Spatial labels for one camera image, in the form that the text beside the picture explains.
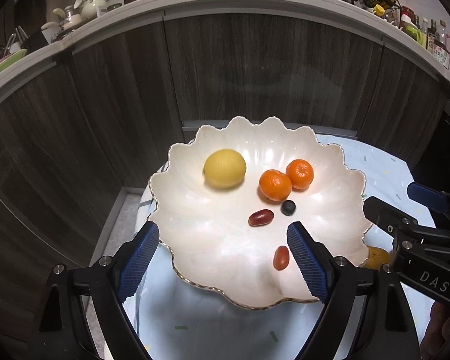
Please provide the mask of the person right hand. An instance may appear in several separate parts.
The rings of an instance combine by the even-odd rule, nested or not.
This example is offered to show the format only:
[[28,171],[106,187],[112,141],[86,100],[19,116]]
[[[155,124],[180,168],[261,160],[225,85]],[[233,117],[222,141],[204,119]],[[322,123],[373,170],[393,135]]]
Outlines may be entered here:
[[450,359],[450,307],[435,301],[420,344],[421,359]]

